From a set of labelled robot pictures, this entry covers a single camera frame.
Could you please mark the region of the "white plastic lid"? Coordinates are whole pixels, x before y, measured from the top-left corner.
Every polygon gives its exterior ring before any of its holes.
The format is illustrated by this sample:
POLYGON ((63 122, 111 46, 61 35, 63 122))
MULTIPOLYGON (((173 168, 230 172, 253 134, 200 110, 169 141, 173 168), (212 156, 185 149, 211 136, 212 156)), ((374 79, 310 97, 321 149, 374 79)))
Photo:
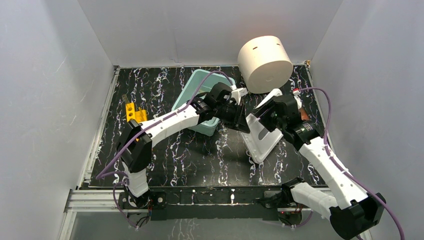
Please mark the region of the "white plastic lid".
POLYGON ((239 132, 244 145, 247 147, 250 156, 256 164, 262 163, 278 142, 283 138, 283 134, 277 128, 274 131, 267 130, 260 122, 260 117, 255 116, 260 107, 272 97, 281 96, 282 91, 274 88, 268 95, 247 115, 246 121, 250 133, 239 132))

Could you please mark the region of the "teal plastic bin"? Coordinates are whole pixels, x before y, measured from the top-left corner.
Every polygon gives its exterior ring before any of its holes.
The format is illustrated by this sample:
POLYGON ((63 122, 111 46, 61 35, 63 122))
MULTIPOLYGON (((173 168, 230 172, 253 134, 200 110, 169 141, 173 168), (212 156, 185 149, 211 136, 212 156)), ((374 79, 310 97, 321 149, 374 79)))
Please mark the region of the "teal plastic bin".
MULTIPOLYGON (((172 106, 172 111, 178 109, 183 104, 188 102, 191 97, 194 95, 194 91, 197 89, 202 80, 209 74, 210 72, 203 69, 196 69, 188 79, 188 82, 182 89, 182 92, 176 99, 175 103, 172 106)), ((201 85, 198 92, 199 93, 207 93, 212 90, 212 87, 217 83, 224 83, 228 86, 232 86, 236 84, 236 81, 233 78, 229 78, 229 80, 222 74, 214 73, 209 76, 201 85)), ((206 136, 213 136, 214 132, 219 124, 219 119, 213 117, 211 120, 204 121, 199 125, 189 127, 190 130, 193 130, 199 134, 203 134, 206 136)))

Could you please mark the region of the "glass test tube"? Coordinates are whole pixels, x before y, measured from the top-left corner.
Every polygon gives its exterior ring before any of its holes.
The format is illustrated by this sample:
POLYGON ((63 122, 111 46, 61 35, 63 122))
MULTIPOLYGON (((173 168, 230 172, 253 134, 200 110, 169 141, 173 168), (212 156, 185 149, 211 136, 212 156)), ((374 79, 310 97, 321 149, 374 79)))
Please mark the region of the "glass test tube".
POLYGON ((123 99, 123 101, 124 101, 124 103, 126 104, 126 105, 128 105, 128 104, 130 104, 131 102, 129 101, 129 99, 128 99, 128 97, 127 97, 127 95, 126 94, 123 94, 122 95, 122 99, 123 99))

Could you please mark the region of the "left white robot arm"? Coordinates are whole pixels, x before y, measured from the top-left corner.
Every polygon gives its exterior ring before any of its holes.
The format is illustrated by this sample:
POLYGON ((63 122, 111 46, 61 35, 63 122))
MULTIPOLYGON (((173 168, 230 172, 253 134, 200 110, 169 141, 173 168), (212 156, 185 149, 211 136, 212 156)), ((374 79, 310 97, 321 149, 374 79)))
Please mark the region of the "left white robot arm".
POLYGON ((144 208, 149 203, 147 166, 152 160, 153 147, 162 140, 212 118, 219 119, 229 129, 250 133, 242 101, 247 93, 246 88, 218 82, 209 92, 197 92, 174 111, 141 123, 131 120, 117 145, 117 157, 127 176, 130 202, 137 208, 144 208))

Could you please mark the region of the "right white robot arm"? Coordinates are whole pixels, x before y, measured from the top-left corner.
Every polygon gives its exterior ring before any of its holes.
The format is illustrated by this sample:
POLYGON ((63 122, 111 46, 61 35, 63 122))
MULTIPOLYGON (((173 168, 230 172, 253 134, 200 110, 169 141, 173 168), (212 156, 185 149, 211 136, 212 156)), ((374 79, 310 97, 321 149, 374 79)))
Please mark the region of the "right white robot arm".
POLYGON ((281 186, 278 196, 288 207, 305 205, 329 220, 335 232, 350 240, 376 226, 383 215, 385 199, 372 195, 342 170, 337 156, 325 145, 323 135, 310 120, 303 120, 293 95, 268 94, 251 112, 269 132, 283 138, 304 156, 320 174, 332 194, 324 193, 296 177, 281 186))

